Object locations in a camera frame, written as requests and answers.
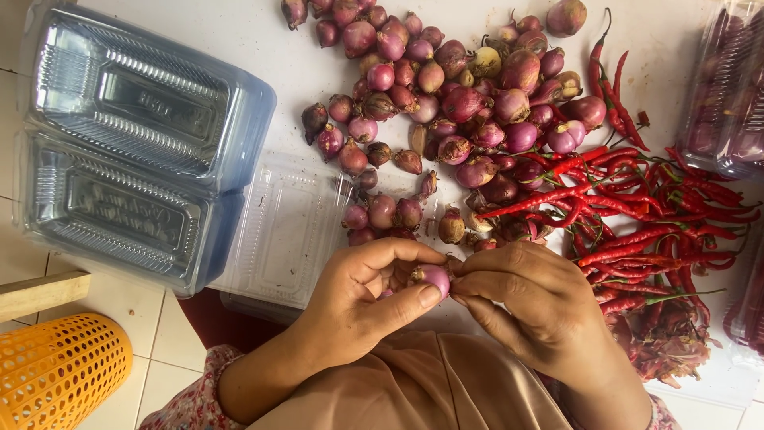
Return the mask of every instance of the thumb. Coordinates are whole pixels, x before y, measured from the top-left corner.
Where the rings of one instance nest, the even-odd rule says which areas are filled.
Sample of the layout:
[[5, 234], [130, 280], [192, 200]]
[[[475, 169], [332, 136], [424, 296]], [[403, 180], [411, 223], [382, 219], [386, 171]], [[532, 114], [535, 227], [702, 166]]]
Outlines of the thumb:
[[526, 358], [528, 351], [531, 351], [530, 342], [520, 328], [517, 318], [491, 300], [478, 295], [451, 293], [451, 298], [466, 307], [477, 323], [492, 338], [498, 340], [500, 344], [512, 351], [521, 360]]
[[434, 285], [412, 285], [368, 306], [363, 319], [379, 330], [380, 338], [424, 315], [443, 299]]

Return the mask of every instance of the floral sleeve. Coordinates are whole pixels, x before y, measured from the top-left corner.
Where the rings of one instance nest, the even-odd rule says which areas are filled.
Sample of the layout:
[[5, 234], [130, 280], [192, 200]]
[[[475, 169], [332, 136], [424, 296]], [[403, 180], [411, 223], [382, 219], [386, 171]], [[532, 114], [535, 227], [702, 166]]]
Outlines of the floral sleeve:
[[221, 345], [207, 351], [204, 374], [173, 397], [161, 410], [146, 417], [139, 430], [244, 430], [223, 415], [218, 403], [218, 380], [229, 364], [243, 354], [234, 347]]
[[[557, 405], [562, 410], [562, 413], [565, 414], [571, 427], [574, 430], [586, 430], [573, 419], [568, 408], [565, 407], [563, 401], [560, 400], [560, 382], [556, 380], [551, 381], [553, 382], [548, 385], [545, 383], [545, 385], [549, 388], [549, 394], [551, 394], [552, 398], [557, 402]], [[669, 408], [663, 400], [650, 394], [650, 402], [652, 403], [652, 419], [647, 425], [646, 430], [681, 430], [681, 426], [676, 422], [674, 416], [671, 415]]]

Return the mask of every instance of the woman's right hand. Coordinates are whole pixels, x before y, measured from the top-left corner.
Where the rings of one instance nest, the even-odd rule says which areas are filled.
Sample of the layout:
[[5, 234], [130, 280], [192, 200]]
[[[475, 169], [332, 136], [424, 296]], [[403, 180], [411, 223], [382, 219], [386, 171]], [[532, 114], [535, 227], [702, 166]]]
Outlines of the woman's right hand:
[[583, 391], [635, 376], [581, 270], [546, 247], [517, 242], [477, 252], [455, 274], [452, 297], [533, 369]]

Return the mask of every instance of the woman's left hand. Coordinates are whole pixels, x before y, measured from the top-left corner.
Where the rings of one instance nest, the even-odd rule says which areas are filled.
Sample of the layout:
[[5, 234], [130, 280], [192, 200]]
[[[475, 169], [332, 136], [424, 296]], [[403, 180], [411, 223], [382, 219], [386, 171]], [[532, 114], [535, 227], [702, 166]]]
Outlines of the woman's left hand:
[[[393, 237], [340, 249], [287, 332], [317, 369], [356, 361], [441, 301], [434, 285], [406, 287], [418, 263], [442, 265], [446, 257], [423, 243]], [[389, 288], [397, 293], [377, 301]]]

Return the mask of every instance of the perforated basket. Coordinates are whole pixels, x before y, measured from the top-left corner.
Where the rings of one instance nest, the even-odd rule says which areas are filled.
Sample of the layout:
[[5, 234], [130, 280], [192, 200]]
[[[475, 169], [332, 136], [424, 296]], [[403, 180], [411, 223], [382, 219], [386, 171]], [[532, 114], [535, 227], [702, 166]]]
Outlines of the perforated basket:
[[127, 379], [125, 332], [78, 314], [0, 334], [0, 429], [75, 428]]

